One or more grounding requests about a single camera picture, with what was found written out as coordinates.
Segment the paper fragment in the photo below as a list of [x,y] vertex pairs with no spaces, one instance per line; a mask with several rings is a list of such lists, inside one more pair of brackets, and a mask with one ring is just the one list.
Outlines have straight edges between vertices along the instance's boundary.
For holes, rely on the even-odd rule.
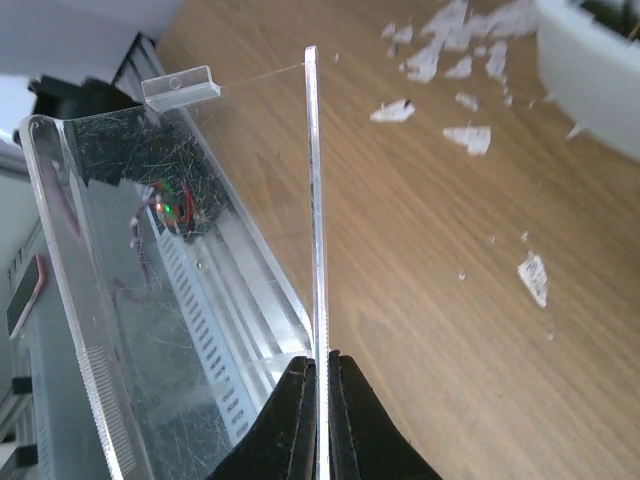
[[407,25],[402,30],[398,30],[396,34],[393,36],[393,41],[395,43],[411,43],[411,39],[413,38],[413,25]]
[[416,109],[410,100],[398,100],[388,105],[382,105],[369,116],[372,122],[405,122]]
[[460,103],[461,105],[464,105],[472,112],[478,111],[479,102],[478,102],[478,99],[473,95],[469,95],[466,93],[458,93],[456,95],[456,102]]
[[464,56],[455,66],[444,73],[447,78],[466,78],[471,75],[473,58],[471,55]]
[[536,255],[529,250],[525,261],[518,266],[518,275],[538,306],[545,308],[547,306],[549,287],[547,272],[540,255]]
[[434,17],[420,31],[420,35],[429,33],[444,34],[451,31],[460,31],[464,26],[464,18],[467,14],[467,2],[465,0],[452,0],[449,5],[441,8]]
[[396,45],[395,43],[392,43],[391,46],[389,47],[389,50],[387,50],[387,57],[393,58],[397,54],[398,54],[398,45]]
[[507,64],[507,43],[504,40],[498,40],[489,49],[489,60],[485,70],[489,78],[502,81],[504,78],[504,67]]
[[442,131],[445,138],[467,147],[470,155],[484,155],[491,144],[491,127],[450,127]]
[[584,127],[576,123],[574,127],[571,129],[571,131],[569,132],[569,134],[567,135],[566,140],[571,140],[572,138],[577,137],[580,133],[582,133],[583,130],[584,130]]
[[535,0],[515,0],[495,9],[488,17],[492,37],[522,37],[538,29]]
[[436,76],[444,41],[444,37],[436,35],[428,45],[407,59],[405,63],[410,70],[407,74],[409,80],[429,83]]
[[447,35],[443,49],[450,52],[466,52],[470,41],[471,35],[466,30],[451,31]]
[[395,33],[396,33],[396,24],[391,22],[389,25],[384,27],[384,30],[382,30],[382,34],[380,35],[380,38],[390,38],[390,37],[393,37]]

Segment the scratched acrylic surface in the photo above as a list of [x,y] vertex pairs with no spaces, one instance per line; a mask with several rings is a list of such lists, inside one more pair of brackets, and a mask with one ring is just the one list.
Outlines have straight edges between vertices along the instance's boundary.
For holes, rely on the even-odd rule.
[[30,121],[75,347],[108,368],[81,365],[103,448],[136,478],[205,478],[310,355],[304,88],[299,66],[162,115]]

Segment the black plastic part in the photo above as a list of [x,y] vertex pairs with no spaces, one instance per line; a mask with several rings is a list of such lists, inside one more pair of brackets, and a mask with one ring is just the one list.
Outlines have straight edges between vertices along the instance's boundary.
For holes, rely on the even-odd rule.
[[[111,113],[140,105],[118,88],[96,78],[87,78],[79,86],[45,75],[40,80],[31,81],[28,89],[36,95],[33,115],[60,120]],[[17,130],[13,133],[13,141],[20,145]]]
[[23,445],[16,448],[16,468],[33,467],[38,464],[38,446]]
[[[208,480],[311,480],[316,369],[294,358],[253,427]],[[335,480],[442,480],[404,439],[351,357],[330,355]]]
[[11,379],[11,391],[14,395],[31,395],[33,384],[31,377],[14,377]]
[[442,480],[398,431],[353,358],[331,352],[335,479]]
[[210,480],[311,478],[316,428],[313,372],[315,366],[307,358],[291,360],[253,427]]

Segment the small acrylic piece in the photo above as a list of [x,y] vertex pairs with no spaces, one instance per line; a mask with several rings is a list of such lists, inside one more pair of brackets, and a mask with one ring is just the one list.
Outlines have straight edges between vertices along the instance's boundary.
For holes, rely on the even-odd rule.
[[395,33],[396,33],[396,24],[391,22],[389,25],[384,27],[384,30],[382,30],[382,34],[380,35],[380,38],[390,38],[390,37],[393,37]]
[[470,155],[484,155],[491,144],[491,127],[450,127],[442,134],[458,145],[467,147]]
[[411,43],[411,39],[413,38],[413,25],[407,25],[401,30],[398,30],[396,34],[393,36],[394,43],[403,43],[409,44]]
[[156,112],[183,107],[220,96],[206,65],[142,82],[144,100]]
[[455,66],[451,67],[444,73],[447,78],[467,78],[471,75],[471,68],[473,65],[473,58],[471,55],[464,56]]
[[467,93],[458,93],[456,95],[456,102],[461,105],[464,105],[472,112],[477,112],[479,107],[479,102],[476,97],[473,95],[469,95]]
[[388,105],[382,105],[369,116],[372,122],[405,122],[416,111],[411,100],[398,100]]
[[525,261],[518,266],[518,275],[538,306],[545,308],[547,306],[549,287],[547,272],[544,268],[544,263],[542,263],[540,255],[536,255],[529,250]]

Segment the wooden table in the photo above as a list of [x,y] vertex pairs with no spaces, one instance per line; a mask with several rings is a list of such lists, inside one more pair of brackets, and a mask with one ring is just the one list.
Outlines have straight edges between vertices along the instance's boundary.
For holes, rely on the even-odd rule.
[[[565,139],[571,122],[541,101],[533,37],[509,41],[510,108],[483,62],[443,77],[460,55],[409,82],[398,64],[425,41],[389,59],[380,33],[409,17],[420,28],[441,6],[187,0],[158,52],[168,71],[207,64],[226,85],[319,46],[332,347],[444,478],[640,478],[640,167],[587,135]],[[461,91],[480,97],[477,113],[454,101]],[[416,107],[406,123],[369,121],[400,98]],[[263,139],[286,131],[283,116],[261,117]],[[443,138],[470,120],[492,128],[485,156]],[[262,194],[240,190],[259,213]],[[291,272],[296,256],[272,247]],[[546,308],[516,272],[529,250],[549,275]]]

